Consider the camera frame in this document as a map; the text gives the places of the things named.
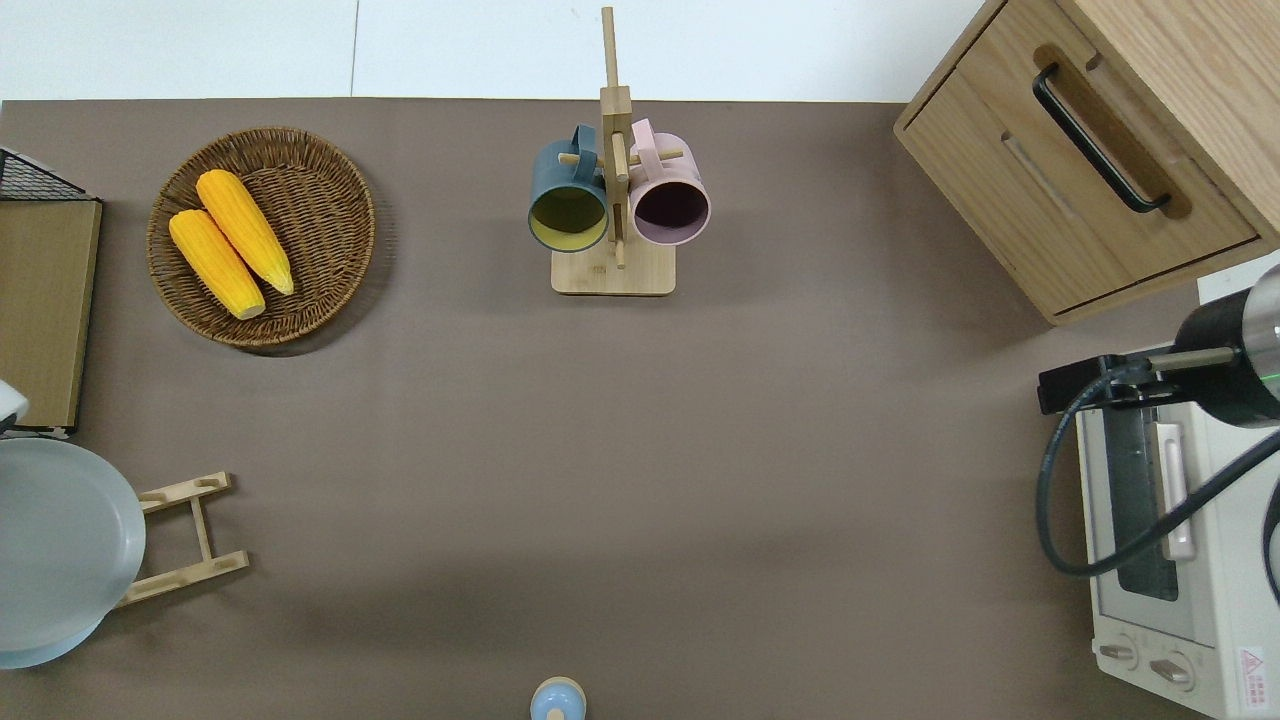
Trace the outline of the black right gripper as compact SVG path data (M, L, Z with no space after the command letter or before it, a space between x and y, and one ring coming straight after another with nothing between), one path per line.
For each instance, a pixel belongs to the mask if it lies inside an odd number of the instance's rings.
M1236 359L1229 364L1174 372L1172 378L1187 397L1215 419L1233 427L1260 429L1268 425L1268 389L1257 377L1245 351L1243 325L1249 296L1251 291L1240 290L1199 306L1181 323L1172 345L1175 352L1231 348ZM1105 370L1103 357L1088 357L1041 372L1039 414L1062 413ZM1144 406L1149 402L1151 388L1156 384L1156 372L1149 360L1117 360L1107 374L1107 406Z

